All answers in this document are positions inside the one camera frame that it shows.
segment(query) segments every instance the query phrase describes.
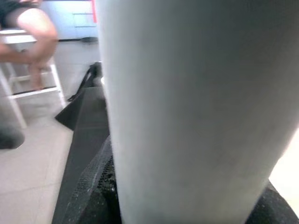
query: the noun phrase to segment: white stool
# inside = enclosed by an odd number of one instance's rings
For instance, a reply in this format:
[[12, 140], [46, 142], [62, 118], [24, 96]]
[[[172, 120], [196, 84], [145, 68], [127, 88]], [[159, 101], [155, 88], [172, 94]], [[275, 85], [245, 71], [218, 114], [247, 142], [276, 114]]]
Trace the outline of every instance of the white stool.
[[[0, 31], [0, 40], [2, 43], [5, 43], [5, 44], [36, 42], [36, 39], [32, 35], [29, 35], [28, 33], [26, 33], [26, 31], [24, 31], [24, 30], [2, 30], [2, 31]], [[1, 84], [3, 86], [4, 92], [7, 95], [8, 99], [11, 103], [11, 106], [14, 110], [14, 113], [15, 113], [22, 128], [26, 128], [27, 124], [26, 124], [23, 114], [19, 108], [19, 105], [16, 101], [17, 98], [32, 96], [32, 95], [41, 94], [41, 93], [45, 93], [45, 92], [57, 91], [62, 107], [66, 106], [64, 94], [63, 94], [63, 91], [61, 88], [56, 65], [55, 65], [53, 58], [50, 59], [49, 64], [50, 64], [50, 73], [53, 75], [55, 86], [45, 88], [40, 91], [26, 91], [26, 92], [22, 92], [22, 93], [13, 93], [11, 87], [14, 84], [16, 85], [16, 87], [18, 87], [17, 85], [19, 85], [19, 87], [20, 87], [20, 84], [18, 82], [24, 81], [24, 80], [29, 80], [30, 76], [29, 75], [17, 76], [11, 63], [6, 63], [8, 71], [10, 73], [9, 74], [10, 76], [7, 81], [3, 71], [0, 69]]]

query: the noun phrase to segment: person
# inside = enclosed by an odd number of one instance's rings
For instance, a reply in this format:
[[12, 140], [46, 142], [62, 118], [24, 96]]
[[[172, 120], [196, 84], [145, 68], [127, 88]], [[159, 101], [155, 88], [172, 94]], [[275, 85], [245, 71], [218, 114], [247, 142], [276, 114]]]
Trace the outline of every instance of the person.
[[47, 67], [57, 45], [56, 29], [47, 14], [38, 8], [42, 0], [0, 0], [1, 29], [20, 28], [33, 35], [36, 43], [18, 52], [0, 42], [0, 63], [28, 65], [35, 90], [43, 89], [41, 70]]

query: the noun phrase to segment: tiled floor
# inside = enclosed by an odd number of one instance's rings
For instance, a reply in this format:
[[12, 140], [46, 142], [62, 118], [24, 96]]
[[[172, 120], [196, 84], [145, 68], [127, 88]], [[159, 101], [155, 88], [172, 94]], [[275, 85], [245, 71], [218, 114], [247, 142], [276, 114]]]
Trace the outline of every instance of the tiled floor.
[[[55, 61], [66, 97], [76, 92], [88, 65], [99, 60], [98, 45], [59, 43]], [[56, 93], [22, 98], [19, 104], [28, 128], [18, 149], [0, 150], [0, 224], [50, 224], [72, 131], [53, 119], [61, 110]], [[1, 109], [17, 124], [4, 98]]]

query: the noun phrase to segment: white pillar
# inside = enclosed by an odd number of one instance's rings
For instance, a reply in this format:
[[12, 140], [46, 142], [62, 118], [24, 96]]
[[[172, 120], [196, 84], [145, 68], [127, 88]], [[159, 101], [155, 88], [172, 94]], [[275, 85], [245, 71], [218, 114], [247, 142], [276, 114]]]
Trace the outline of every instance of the white pillar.
[[99, 0], [124, 224], [241, 224], [299, 120], [296, 0]]

